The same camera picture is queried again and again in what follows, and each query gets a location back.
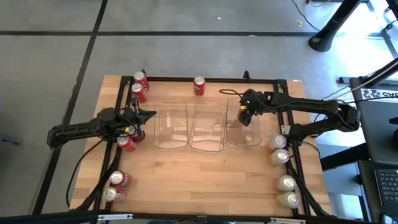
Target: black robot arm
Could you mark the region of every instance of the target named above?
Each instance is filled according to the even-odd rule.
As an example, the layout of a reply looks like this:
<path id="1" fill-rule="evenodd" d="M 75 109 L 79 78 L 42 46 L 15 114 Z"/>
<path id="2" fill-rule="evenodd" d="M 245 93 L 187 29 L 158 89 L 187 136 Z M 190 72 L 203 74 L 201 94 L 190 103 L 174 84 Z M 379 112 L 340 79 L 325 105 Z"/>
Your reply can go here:
<path id="1" fill-rule="evenodd" d="M 282 126 L 282 134 L 300 144 L 308 135 L 321 134 L 336 129 L 342 132 L 356 131 L 359 128 L 361 116 L 357 109 L 336 100 L 294 98 L 285 93 L 261 93 L 252 89 L 248 89 L 242 94 L 240 104 L 239 121 L 245 126 L 250 124 L 253 115 L 262 115 L 263 113 L 275 114 L 295 110 L 325 114 L 324 120 L 314 123 Z"/>
<path id="2" fill-rule="evenodd" d="M 144 135 L 141 125 L 153 117 L 156 111 L 144 111 L 138 108 L 135 101 L 136 99 L 132 98 L 133 107 L 124 108 L 122 113 L 114 108 L 105 108 L 87 123 L 55 126 L 48 133 L 47 144 L 57 147 L 70 140 L 96 136 L 113 142 L 119 135 L 125 134 L 125 128 L 129 126 L 134 126 L 139 136 Z"/>

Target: gray floor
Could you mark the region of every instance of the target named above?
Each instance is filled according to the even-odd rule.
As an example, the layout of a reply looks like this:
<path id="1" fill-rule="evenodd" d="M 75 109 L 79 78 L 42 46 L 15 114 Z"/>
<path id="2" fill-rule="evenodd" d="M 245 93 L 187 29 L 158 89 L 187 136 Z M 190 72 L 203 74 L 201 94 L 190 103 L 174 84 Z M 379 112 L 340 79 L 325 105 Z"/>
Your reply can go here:
<path id="1" fill-rule="evenodd" d="M 297 2 L 319 28 L 339 6 Z M 92 30 L 100 5 L 100 0 L 0 1 L 0 30 Z M 113 0 L 100 30 L 314 32 L 290 0 Z M 308 37 L 98 37 L 72 122 L 92 117 L 103 75 L 144 68 L 149 75 L 240 78 L 249 70 L 253 78 L 303 80 L 309 98 L 322 98 L 343 87 L 335 83 L 338 77 L 367 75 L 392 60 L 382 38 L 358 37 L 379 31 L 366 5 L 341 31 L 348 36 L 336 38 L 325 53 L 313 51 Z M 88 37 L 0 36 L 0 131 L 23 141 L 17 147 L 0 144 L 0 216 L 29 212 L 49 154 L 47 131 L 62 118 L 87 43 Z M 353 146 L 364 140 L 360 131 L 336 131 L 317 141 Z M 84 144 L 63 148 L 44 212 L 67 210 L 67 182 Z"/>

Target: transparent container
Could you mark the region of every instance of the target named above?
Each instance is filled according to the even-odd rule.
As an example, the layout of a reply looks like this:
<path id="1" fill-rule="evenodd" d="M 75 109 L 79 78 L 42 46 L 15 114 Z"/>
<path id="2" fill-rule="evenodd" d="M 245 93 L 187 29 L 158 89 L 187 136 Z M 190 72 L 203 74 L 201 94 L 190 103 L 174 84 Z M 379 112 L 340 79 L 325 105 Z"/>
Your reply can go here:
<path id="1" fill-rule="evenodd" d="M 249 126 L 238 120 L 240 98 L 229 98 L 226 115 L 226 140 L 230 147 L 250 147 L 261 144 L 259 116 L 252 116 Z"/>
<path id="2" fill-rule="evenodd" d="M 226 105 L 197 103 L 193 115 L 189 145 L 198 152 L 220 152 L 224 149 Z"/>
<path id="3" fill-rule="evenodd" d="M 164 100 L 155 104 L 154 146 L 161 150 L 184 150 L 188 144 L 187 102 Z"/>

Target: wooden tabletop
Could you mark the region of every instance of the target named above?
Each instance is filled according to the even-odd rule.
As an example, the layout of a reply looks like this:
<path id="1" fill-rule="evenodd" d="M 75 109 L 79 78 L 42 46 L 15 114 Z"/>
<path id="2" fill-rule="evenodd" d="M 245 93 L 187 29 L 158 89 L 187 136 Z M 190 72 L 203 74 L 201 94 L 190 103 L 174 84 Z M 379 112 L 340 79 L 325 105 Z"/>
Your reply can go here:
<path id="1" fill-rule="evenodd" d="M 99 92 L 95 115 L 103 108 L 114 107 L 121 76 L 106 75 Z M 289 94 L 305 97 L 300 80 L 289 80 Z M 193 94 L 193 84 L 184 82 L 150 82 L 148 102 L 140 104 L 144 110 L 155 110 L 156 102 L 181 100 L 187 102 L 188 134 L 192 126 L 195 105 L 204 102 L 226 104 L 230 95 L 218 93 L 220 88 L 244 92 L 274 91 L 269 84 L 206 83 L 206 93 Z M 310 123 L 308 113 L 294 111 L 296 123 Z M 286 173 L 285 166 L 272 167 L 264 145 L 279 134 L 277 115 L 267 113 L 259 117 L 262 142 L 259 146 L 230 147 L 216 154 L 195 152 L 188 145 L 182 151 L 161 151 L 154 146 L 155 118 L 145 125 L 146 138 L 134 152 L 122 152 L 119 169 L 132 175 L 127 188 L 127 200 L 114 203 L 115 212 L 247 215 L 291 217 L 292 210 L 280 207 L 272 181 Z M 87 140 L 86 149 L 98 138 Z M 306 141 L 316 145 L 312 138 Z M 71 208 L 79 206 L 93 190 L 100 176 L 106 143 L 102 142 L 81 163 Z M 318 152 L 304 144 L 300 147 L 305 182 L 309 191 L 324 210 L 331 213 Z"/>

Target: computer keyboard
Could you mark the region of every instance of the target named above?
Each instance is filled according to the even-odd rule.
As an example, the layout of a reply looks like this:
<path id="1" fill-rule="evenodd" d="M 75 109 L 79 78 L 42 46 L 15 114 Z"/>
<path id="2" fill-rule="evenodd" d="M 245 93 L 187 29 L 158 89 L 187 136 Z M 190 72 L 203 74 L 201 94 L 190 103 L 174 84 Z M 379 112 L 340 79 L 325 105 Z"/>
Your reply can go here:
<path id="1" fill-rule="evenodd" d="M 377 170 L 376 176 L 381 200 L 398 203 L 398 170 Z"/>

